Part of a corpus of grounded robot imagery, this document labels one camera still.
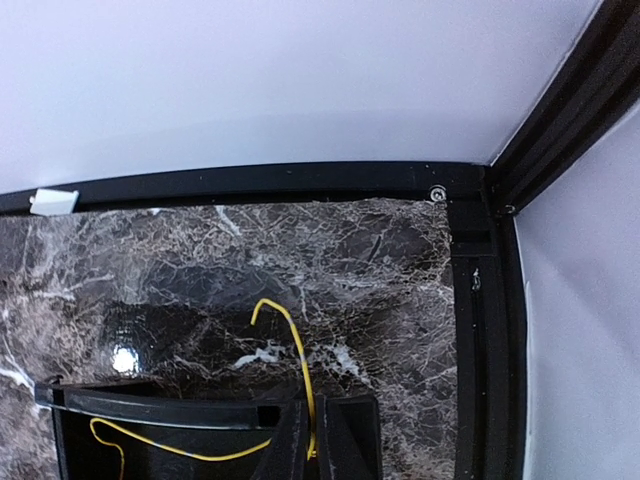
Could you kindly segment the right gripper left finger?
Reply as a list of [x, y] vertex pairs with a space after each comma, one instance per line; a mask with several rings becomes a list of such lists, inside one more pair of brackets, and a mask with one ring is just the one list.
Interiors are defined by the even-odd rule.
[[252, 475], [254, 480], [302, 480], [310, 437], [308, 408], [302, 400], [284, 409], [270, 445]]

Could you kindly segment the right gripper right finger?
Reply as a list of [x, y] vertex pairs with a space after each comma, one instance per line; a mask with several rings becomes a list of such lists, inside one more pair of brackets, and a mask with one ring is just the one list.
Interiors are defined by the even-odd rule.
[[359, 420], [371, 396], [330, 398], [320, 395], [317, 402], [317, 463], [320, 479], [372, 479], [351, 425], [353, 420], [344, 409], [355, 410]]

